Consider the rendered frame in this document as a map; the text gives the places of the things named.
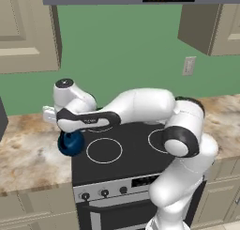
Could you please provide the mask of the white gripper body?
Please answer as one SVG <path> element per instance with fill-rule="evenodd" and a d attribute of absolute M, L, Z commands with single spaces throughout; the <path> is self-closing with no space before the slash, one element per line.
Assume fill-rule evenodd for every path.
<path fill-rule="evenodd" d="M 43 116 L 43 120 L 46 122 L 49 122 L 49 123 L 56 122 L 56 111 L 52 106 L 43 106 L 42 116 Z"/>

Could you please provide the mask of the blue kettle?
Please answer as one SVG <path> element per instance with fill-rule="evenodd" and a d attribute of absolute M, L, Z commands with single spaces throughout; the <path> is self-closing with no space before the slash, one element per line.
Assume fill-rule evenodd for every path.
<path fill-rule="evenodd" d="M 57 141 L 59 151 L 69 157 L 79 155 L 84 148 L 84 137 L 79 131 L 61 131 Z"/>

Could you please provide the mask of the black stove with oven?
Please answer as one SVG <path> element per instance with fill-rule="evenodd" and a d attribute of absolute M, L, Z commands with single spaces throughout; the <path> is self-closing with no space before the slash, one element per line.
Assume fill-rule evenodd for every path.
<path fill-rule="evenodd" d="M 189 156 L 199 152 L 199 141 L 193 130 L 185 127 L 164 127 L 130 123 L 113 128 L 86 130 L 84 148 L 71 160 L 72 186 L 75 203 L 104 199 L 100 192 L 108 190 L 106 198 L 147 192 L 165 169 L 175 160 L 166 151 L 169 141 L 187 146 Z M 119 189 L 127 187 L 127 193 Z M 90 198 L 82 199 L 88 192 Z"/>

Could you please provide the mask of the dark grey appliance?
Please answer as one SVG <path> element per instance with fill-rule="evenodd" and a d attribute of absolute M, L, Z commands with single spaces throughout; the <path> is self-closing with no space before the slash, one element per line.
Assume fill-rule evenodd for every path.
<path fill-rule="evenodd" d="M 0 141 L 3 138 L 3 135 L 5 133 L 7 126 L 8 126 L 8 116 L 4 108 L 2 99 L 0 98 Z"/>

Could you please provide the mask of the beige drawer front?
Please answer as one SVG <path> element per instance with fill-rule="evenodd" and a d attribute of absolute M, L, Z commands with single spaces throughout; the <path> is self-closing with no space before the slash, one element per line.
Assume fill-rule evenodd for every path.
<path fill-rule="evenodd" d="M 66 213 L 75 209 L 70 183 L 33 190 L 0 192 L 0 219 L 27 214 Z"/>
<path fill-rule="evenodd" d="M 240 177 L 240 157 L 216 160 L 206 171 L 208 183 Z"/>

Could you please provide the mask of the beige base cupboard door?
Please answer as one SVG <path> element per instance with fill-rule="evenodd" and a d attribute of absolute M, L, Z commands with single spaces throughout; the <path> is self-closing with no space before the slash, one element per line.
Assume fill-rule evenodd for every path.
<path fill-rule="evenodd" d="M 223 224 L 240 188 L 240 177 L 205 185 L 191 230 Z"/>
<path fill-rule="evenodd" d="M 75 211 L 55 214 L 17 218 L 0 222 L 0 230 L 80 230 Z"/>

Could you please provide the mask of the black oven door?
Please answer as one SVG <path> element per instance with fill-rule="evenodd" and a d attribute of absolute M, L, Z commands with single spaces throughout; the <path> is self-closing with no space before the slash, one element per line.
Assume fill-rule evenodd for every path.
<path fill-rule="evenodd" d="M 92 212 L 85 206 L 109 207 L 148 198 L 147 192 L 134 193 L 96 201 L 77 203 L 80 230 L 143 230 L 156 214 L 157 207 L 151 201 L 147 205 L 122 207 L 110 211 Z"/>

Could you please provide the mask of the beige wall cupboard door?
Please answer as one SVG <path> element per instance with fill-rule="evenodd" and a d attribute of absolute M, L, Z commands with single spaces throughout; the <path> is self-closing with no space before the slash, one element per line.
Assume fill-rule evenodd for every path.
<path fill-rule="evenodd" d="M 61 58 L 56 6 L 0 0 L 0 74 L 59 70 Z"/>

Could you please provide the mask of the grey wall socket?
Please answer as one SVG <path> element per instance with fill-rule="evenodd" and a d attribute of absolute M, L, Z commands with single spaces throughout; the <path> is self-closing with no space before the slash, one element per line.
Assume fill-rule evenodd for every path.
<path fill-rule="evenodd" d="M 195 67 L 196 56 L 188 56 L 185 58 L 183 75 L 189 76 L 193 74 L 193 70 Z"/>

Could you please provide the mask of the beige wall cupboard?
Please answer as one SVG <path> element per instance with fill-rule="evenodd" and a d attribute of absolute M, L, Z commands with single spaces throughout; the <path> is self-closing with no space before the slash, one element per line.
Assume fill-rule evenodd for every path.
<path fill-rule="evenodd" d="M 209 56 L 240 55 L 240 4 L 183 5 L 178 38 Z"/>

